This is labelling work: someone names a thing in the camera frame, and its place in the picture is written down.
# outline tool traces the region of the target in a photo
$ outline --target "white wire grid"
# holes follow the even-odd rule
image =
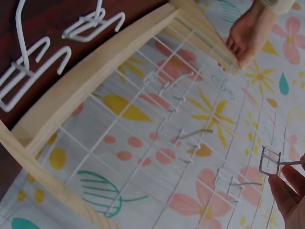
[[[171,143],[169,143],[171,137],[168,136],[178,136],[179,131],[181,129],[183,129],[184,133],[188,134],[188,133],[192,133],[194,131],[194,129],[191,129],[190,126],[188,125],[188,123],[185,123],[183,120],[179,119],[179,113],[184,112],[186,114],[188,114],[189,116],[191,116],[192,114],[183,106],[183,104],[185,103],[185,98],[187,96],[189,96],[190,94],[192,96],[197,96],[198,95],[192,91],[191,89],[193,88],[195,82],[196,82],[196,78],[197,77],[202,77],[204,78],[204,75],[202,74],[202,71],[209,67],[209,61],[210,61],[210,55],[211,53],[208,54],[208,56],[206,56],[205,54],[201,53],[202,56],[205,56],[205,60],[204,62],[202,62],[200,64],[200,66],[194,66],[193,64],[188,63],[183,57],[181,57],[178,53],[178,51],[184,46],[184,45],[190,45],[193,48],[197,49],[195,45],[193,45],[191,43],[191,41],[189,40],[189,38],[193,35],[196,34],[196,31],[191,31],[186,37],[184,37],[183,35],[181,35],[180,33],[178,33],[173,27],[168,26],[169,30],[173,30],[174,32],[176,32],[179,36],[183,37],[183,42],[180,43],[179,45],[176,46],[176,48],[173,50],[171,47],[169,47],[167,44],[165,44],[162,40],[160,40],[160,36],[155,36],[153,38],[153,40],[155,42],[159,42],[160,44],[162,44],[164,47],[166,47],[168,50],[170,50],[171,54],[167,57],[166,61],[163,62],[162,65],[157,65],[155,63],[155,61],[153,61],[151,59],[151,56],[147,55],[146,53],[143,53],[142,50],[137,50],[136,54],[141,56],[143,59],[147,60],[154,68],[157,69],[157,71],[155,71],[154,73],[150,73],[146,75],[146,78],[143,80],[142,83],[135,83],[133,80],[131,80],[129,77],[126,77],[125,75],[123,75],[120,71],[118,71],[117,69],[114,71],[114,74],[119,75],[120,77],[122,77],[123,79],[125,79],[126,82],[128,82],[128,84],[132,85],[132,87],[134,88],[134,91],[132,91],[132,96],[131,96],[131,100],[130,102],[125,106],[125,108],[123,110],[121,110],[119,115],[116,115],[111,109],[109,109],[101,100],[99,100],[95,95],[93,94],[89,94],[89,98],[87,99],[87,101],[91,101],[91,103],[95,103],[95,105],[97,107],[99,107],[100,110],[104,110],[104,113],[107,111],[108,114],[105,114],[105,116],[108,116],[109,118],[107,118],[108,123],[107,126],[103,129],[103,133],[101,133],[101,135],[99,136],[98,139],[96,139],[90,146],[87,146],[86,144],[84,144],[80,139],[77,138],[77,135],[73,135],[72,133],[70,133],[69,129],[71,127],[71,125],[73,124],[74,126],[77,126],[76,122],[73,122],[73,118],[72,119],[68,119],[67,122],[63,125],[58,125],[59,128],[59,132],[58,132],[58,141],[60,141],[62,136],[66,136],[67,138],[70,139],[71,142],[73,142],[76,147],[81,148],[85,154],[83,155],[83,157],[79,158],[78,164],[75,165],[73,167],[73,169],[70,171],[70,173],[64,178],[62,179],[64,184],[66,186],[69,187],[69,184],[72,182],[73,178],[76,176],[77,172],[82,168],[82,166],[88,162],[91,158],[93,158],[93,160],[98,161],[101,166],[105,166],[106,168],[108,168],[110,171],[112,171],[114,174],[120,175],[122,174],[122,171],[120,171],[120,168],[114,168],[112,166],[110,166],[107,162],[105,162],[103,159],[101,159],[101,157],[96,153],[97,149],[99,148],[99,146],[101,145],[102,140],[104,139],[105,136],[107,136],[107,134],[114,128],[114,127],[119,127],[122,132],[126,133],[127,135],[132,135],[132,136],[139,136],[142,139],[145,139],[145,137],[141,136],[141,130],[136,129],[136,128],[131,128],[130,126],[128,126],[128,124],[126,124],[124,121],[122,121],[122,115],[124,114],[124,112],[133,104],[135,103],[135,101],[139,98],[139,95],[144,94],[147,97],[149,97],[152,101],[154,101],[160,109],[162,109],[164,112],[160,113],[160,114],[155,114],[155,116],[159,117],[159,121],[160,124],[158,126],[158,128],[155,130],[158,133],[158,137],[160,137],[162,140],[167,141],[168,143],[168,147],[170,148],[174,148],[176,154],[178,155],[178,158],[180,160],[173,160],[170,156],[168,156],[166,154],[166,152],[163,152],[162,149],[160,149],[157,145],[156,145],[156,140],[150,140],[148,138],[146,138],[145,140],[149,143],[149,146],[146,148],[146,151],[143,153],[142,156],[142,161],[141,163],[134,163],[133,167],[131,167],[131,170],[128,172],[128,176],[126,178],[126,180],[123,182],[123,184],[121,185],[121,187],[119,188],[119,194],[116,194],[116,196],[114,198],[111,198],[109,200],[109,204],[106,205],[107,208],[105,208],[103,211],[100,211],[101,213],[103,213],[106,216],[110,216],[113,209],[116,207],[115,204],[117,203],[118,200],[120,200],[121,196],[124,195],[127,191],[127,187],[129,185],[137,187],[137,189],[141,190],[143,193],[145,193],[147,196],[149,196],[150,198],[154,199],[160,206],[162,206],[161,210],[160,210],[160,214],[153,218],[152,221],[154,221],[154,223],[149,227],[152,229],[156,229],[156,228],[162,228],[162,222],[160,222],[160,220],[162,219],[162,215],[164,213],[164,211],[166,211],[167,209],[169,209],[168,205],[170,203],[170,201],[172,200],[172,197],[174,196],[174,194],[176,193],[179,185],[181,184],[181,182],[185,179],[185,177],[190,176],[193,178],[193,180],[197,180],[198,182],[200,182],[203,186],[205,186],[208,190],[210,190],[212,192],[212,197],[210,198],[210,200],[213,198],[214,195],[218,195],[217,193],[217,188],[212,189],[211,187],[209,187],[208,185],[206,185],[203,181],[201,181],[200,179],[197,178],[197,172],[194,171],[192,169],[192,163],[195,159],[195,153],[196,151],[199,149],[201,144],[206,144],[207,146],[210,147],[209,143],[206,142],[204,140],[204,137],[208,134],[203,133],[200,135],[193,135],[190,136],[189,138],[185,139],[184,141],[186,142],[186,144],[193,146],[194,147],[194,151],[193,153],[189,156],[188,154],[185,153],[185,151],[180,150],[178,147],[175,147],[175,143],[170,145]],[[166,89],[162,94],[161,97],[162,99],[164,99],[171,107],[170,110],[164,108],[162,106],[162,104],[160,104],[158,101],[156,101],[154,98],[152,98],[151,96],[149,96],[149,94],[147,93],[147,91],[149,92],[153,92],[155,94],[159,94],[162,86],[160,86],[160,84],[158,85],[158,81],[162,81],[163,79],[160,78],[158,76],[159,73],[163,73],[165,74],[167,77],[169,77],[169,79],[174,80],[167,72],[165,72],[163,70],[164,66],[169,62],[169,60],[173,57],[178,58],[180,61],[182,61],[184,64],[186,64],[191,70],[192,72],[189,74],[193,74],[194,78],[193,80],[190,82],[188,81],[188,83],[183,82],[183,79],[181,79],[178,83],[176,87],[170,86],[168,89]],[[232,78],[232,76],[228,73],[224,74],[224,81],[230,77]],[[109,79],[107,79],[105,81],[105,83],[103,83],[100,88],[103,90],[107,90],[107,86],[109,87],[120,87],[119,85],[113,85],[111,83],[111,79],[112,79],[112,75],[109,77]],[[249,83],[246,84],[246,91],[249,90],[250,86]],[[169,91],[169,94],[175,94],[176,96],[172,96],[171,98],[167,97],[166,92]],[[223,125],[226,126],[226,124],[223,123],[222,120],[218,119],[217,116],[215,116],[215,109],[216,106],[221,98],[221,96],[223,96],[223,92],[219,91],[217,92],[218,96],[216,98],[215,103],[213,104],[213,109],[209,115],[209,119],[207,121],[207,123],[205,124],[206,126],[211,122],[212,118],[215,118],[218,120],[218,122]],[[238,112],[236,112],[238,115],[237,118],[237,122],[236,122],[236,126],[234,128],[233,131],[231,131],[232,134],[232,139],[229,143],[229,146],[227,148],[226,152],[219,152],[218,150],[215,150],[213,147],[210,147],[213,151],[213,154],[211,156],[211,158],[215,159],[216,161],[219,161],[220,164],[217,167],[217,169],[224,169],[225,171],[227,171],[230,174],[234,174],[234,178],[237,179],[238,177],[242,177],[243,181],[245,183],[250,183],[250,181],[247,179],[247,171],[245,174],[241,174],[239,171],[237,171],[234,166],[232,166],[230,163],[228,163],[227,158],[230,152],[230,148],[231,145],[234,141],[234,139],[237,138],[236,136],[236,130],[237,130],[237,126],[239,124],[240,118],[241,118],[241,114],[242,114],[242,110],[244,108],[244,106],[247,106],[246,103],[246,95],[243,97],[243,101],[241,104],[241,107],[239,108]],[[266,102],[266,100],[264,98],[262,98],[262,101],[260,103],[260,110],[259,110],[259,116],[257,119],[257,123],[258,125],[260,124],[260,117],[261,114],[263,113],[262,111],[262,107],[263,106],[269,106],[269,103]],[[280,120],[279,117],[276,116],[276,114],[274,115],[274,128],[273,128],[273,134],[276,131],[276,124],[275,122]],[[251,152],[254,149],[254,143],[256,141],[257,135],[259,135],[259,131],[258,129],[253,127],[253,130],[255,132],[254,134],[254,141],[252,143],[252,148],[251,148]],[[284,138],[283,138],[283,142],[285,143],[286,139],[285,139],[285,129],[284,129]],[[46,166],[46,162],[47,159],[51,153],[51,151],[54,149],[54,147],[56,146],[53,145],[51,147],[49,147],[49,149],[47,150],[47,154],[45,156],[45,159],[42,160],[42,164],[44,166]],[[149,170],[145,170],[143,168],[141,168],[141,164],[145,161],[145,159],[151,154],[152,149],[154,150],[159,150],[161,153],[163,153],[164,157],[166,157],[168,160],[172,161],[173,166],[167,167],[166,171],[164,172],[172,172],[175,173],[179,178],[174,181],[173,187],[168,191],[170,193],[170,195],[168,196],[167,199],[161,199],[159,197],[154,196],[153,193],[150,193],[148,190],[144,189],[143,187],[139,186],[139,184],[137,184],[137,182],[134,181],[134,177],[136,176],[136,174],[139,174],[140,172],[147,175],[148,177],[152,177],[153,178],[153,174],[150,174],[151,171]],[[248,166],[250,165],[251,159],[253,157],[253,153],[250,154],[249,159],[248,159]],[[264,196],[264,185],[265,185],[265,178],[263,181],[263,185],[262,188],[260,189],[260,186],[258,185],[252,185],[254,187],[254,189],[256,191],[258,191],[261,194],[260,198],[263,198]],[[238,203],[238,202],[229,202],[227,201],[225,198],[223,198],[222,196],[218,195],[223,201],[225,201],[226,203],[228,203],[231,207],[233,207],[233,211],[231,213],[231,216],[228,220],[227,226],[226,228],[230,227],[230,222],[232,219],[232,216],[234,215],[234,212],[240,212],[242,213],[242,202]],[[241,196],[241,191],[239,193],[236,194],[237,198],[240,198]],[[210,206],[210,201],[208,202],[206,209],[208,209],[208,207]],[[256,208],[256,211],[254,213],[253,216],[253,220],[252,220],[252,225],[255,221],[255,217],[257,215],[258,212],[258,207]],[[271,212],[270,212],[270,216],[273,212],[273,205],[270,206],[272,208]],[[196,224],[190,223],[192,225],[192,228],[201,228],[200,223],[203,220],[203,218],[206,215],[206,210],[203,212],[203,214],[201,215],[199,221]],[[163,225],[163,227],[166,228],[171,228],[169,227],[169,225]]]

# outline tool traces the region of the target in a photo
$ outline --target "teal teardrop shape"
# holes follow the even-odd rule
[[[289,85],[288,82],[286,80],[286,77],[284,75],[284,73],[282,73],[281,78],[280,78],[280,82],[279,82],[279,88],[280,88],[280,92],[283,95],[288,95],[289,93]]]
[[[40,229],[37,225],[31,221],[23,218],[14,218],[11,222],[12,229]]]

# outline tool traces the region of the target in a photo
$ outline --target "wooden surface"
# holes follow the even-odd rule
[[[15,10],[19,0],[0,1],[0,74],[10,66],[10,62],[20,57],[20,48],[16,35]],[[110,26],[99,36],[88,43],[61,39],[62,32],[75,23],[78,17],[95,10],[97,0],[27,0],[22,11],[22,25],[26,46],[29,48],[43,36],[49,36],[51,46],[41,62],[53,55],[59,48],[69,45],[72,56],[63,74],[71,69],[85,56],[112,37],[114,27]],[[126,20],[122,27],[128,25],[166,3],[166,0],[103,0],[102,6],[106,9],[105,18],[118,12],[125,12]],[[61,59],[57,61],[29,90],[16,107],[9,113],[0,111],[0,119],[9,128],[53,85],[59,78],[56,69]],[[33,69],[38,65],[30,57]],[[20,171],[19,164],[0,147],[0,200],[8,187]]]
[[[75,103],[79,95],[88,90],[94,90],[94,86],[99,86],[113,72],[114,68],[117,68],[135,50],[141,48],[149,39],[166,27],[177,16],[178,12],[179,10],[172,5],[165,4],[101,45],[44,94],[33,106],[34,110],[31,108],[27,113],[27,115],[40,113],[40,119],[29,117],[27,121],[30,123],[27,124],[36,126],[36,124],[41,125],[47,122],[46,125],[52,125],[52,122],[57,121],[59,116],[66,112],[66,107],[71,107],[72,112],[81,103],[80,100]],[[0,122],[0,143],[45,189],[78,215],[100,229],[120,228],[111,219],[96,212],[88,203],[73,194],[40,165],[3,122]]]

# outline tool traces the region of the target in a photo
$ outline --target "teal leaf print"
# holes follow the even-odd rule
[[[224,11],[222,20],[227,21],[229,23],[234,23],[237,19],[240,18],[242,13],[239,11],[239,9],[236,6],[225,0],[218,0],[218,1]]]
[[[40,229],[37,225],[31,221],[23,218],[13,218],[11,222],[12,229]]]
[[[279,88],[280,88],[280,92],[283,95],[288,95],[289,85],[288,85],[288,82],[286,80],[286,77],[285,77],[284,73],[282,73],[282,75],[281,75],[280,82],[279,82]]]
[[[96,211],[106,215],[107,218],[116,216],[121,211],[123,202],[134,202],[148,197],[143,196],[132,199],[123,199],[120,196],[119,189],[101,175],[88,170],[80,170],[77,174],[85,175],[86,177],[80,179],[84,189],[84,197],[82,199],[87,203],[94,205]]]

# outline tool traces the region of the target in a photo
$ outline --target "wire mesh panel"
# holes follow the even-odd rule
[[[285,125],[246,79],[218,66],[214,49],[200,51],[197,31],[178,31],[178,23],[58,125],[40,162],[125,229],[272,228],[278,211],[258,165],[261,145],[285,155]]]

